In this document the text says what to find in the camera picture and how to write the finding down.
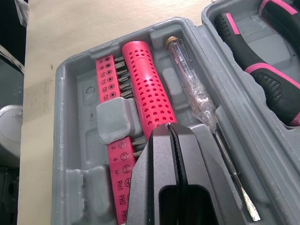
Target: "clear plastic handle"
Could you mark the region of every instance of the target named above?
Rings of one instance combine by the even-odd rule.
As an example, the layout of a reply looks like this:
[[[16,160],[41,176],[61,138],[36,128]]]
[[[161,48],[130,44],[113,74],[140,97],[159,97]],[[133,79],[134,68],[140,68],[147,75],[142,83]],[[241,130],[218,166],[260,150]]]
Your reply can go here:
[[[207,125],[214,134],[217,125],[216,106],[195,73],[182,41],[173,37],[167,48],[194,116]]]

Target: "brass cap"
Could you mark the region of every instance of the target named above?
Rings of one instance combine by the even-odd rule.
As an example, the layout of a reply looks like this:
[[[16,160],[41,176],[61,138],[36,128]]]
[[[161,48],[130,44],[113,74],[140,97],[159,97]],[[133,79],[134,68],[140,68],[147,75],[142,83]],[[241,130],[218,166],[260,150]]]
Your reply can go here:
[[[177,37],[174,37],[174,36],[169,37],[169,38],[166,40],[166,42],[165,42],[165,46],[168,47],[168,45],[169,45],[172,41],[174,41],[174,40],[179,40],[179,39],[178,39]]]

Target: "gray plastic tray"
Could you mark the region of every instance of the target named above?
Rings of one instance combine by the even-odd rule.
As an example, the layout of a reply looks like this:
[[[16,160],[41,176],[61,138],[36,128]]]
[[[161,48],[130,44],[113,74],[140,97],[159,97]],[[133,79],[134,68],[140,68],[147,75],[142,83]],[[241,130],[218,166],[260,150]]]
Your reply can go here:
[[[120,57],[122,46],[129,41],[146,41],[167,90],[172,81],[165,81],[167,76],[162,72],[173,67],[165,50],[170,36],[183,39],[196,73],[217,106],[217,118],[230,153],[262,218],[255,224],[300,223],[300,130],[286,127],[267,108],[262,88],[236,64],[212,23],[218,13],[231,12],[253,50],[299,82],[299,58],[258,17],[258,5],[259,0],[221,0],[204,9],[202,26],[173,18],[72,56],[58,67],[52,225],[117,224],[107,148],[98,140],[95,61],[110,54]],[[172,101],[172,106],[180,124],[200,124],[186,102]],[[241,213],[251,224],[244,207]]]

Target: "voltage tester screwdriver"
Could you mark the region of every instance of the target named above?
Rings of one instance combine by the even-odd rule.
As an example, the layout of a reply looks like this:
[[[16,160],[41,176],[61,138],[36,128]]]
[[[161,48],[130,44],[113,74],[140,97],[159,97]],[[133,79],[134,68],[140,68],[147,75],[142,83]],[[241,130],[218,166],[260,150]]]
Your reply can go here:
[[[230,13],[215,19],[216,29],[239,66],[261,85],[267,106],[288,126],[300,125],[300,84],[262,60],[245,42]]]
[[[211,100],[205,87],[199,80],[195,73],[194,67],[185,51],[184,45],[181,40],[176,37],[170,37],[166,41],[166,47],[168,49],[170,58],[179,74],[179,81],[187,96],[188,102],[192,108],[192,112],[202,123],[207,125],[213,134],[223,158],[228,166],[228,170],[233,175],[241,193],[244,198],[247,210],[253,221],[259,221],[260,216],[256,210],[256,207],[252,203],[248,194],[246,193],[240,179],[238,172],[234,167],[225,145],[223,144],[223,138],[220,131],[217,129],[217,118],[215,115],[216,106]]]

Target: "perforated pink handle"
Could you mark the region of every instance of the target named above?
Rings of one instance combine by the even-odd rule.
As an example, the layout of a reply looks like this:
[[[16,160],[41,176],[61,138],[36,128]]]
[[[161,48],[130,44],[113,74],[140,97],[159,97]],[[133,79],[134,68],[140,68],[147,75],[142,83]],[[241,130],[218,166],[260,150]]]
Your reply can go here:
[[[154,67],[149,45],[129,42],[122,48],[132,81],[137,110],[146,138],[163,123],[176,123],[175,113]]]

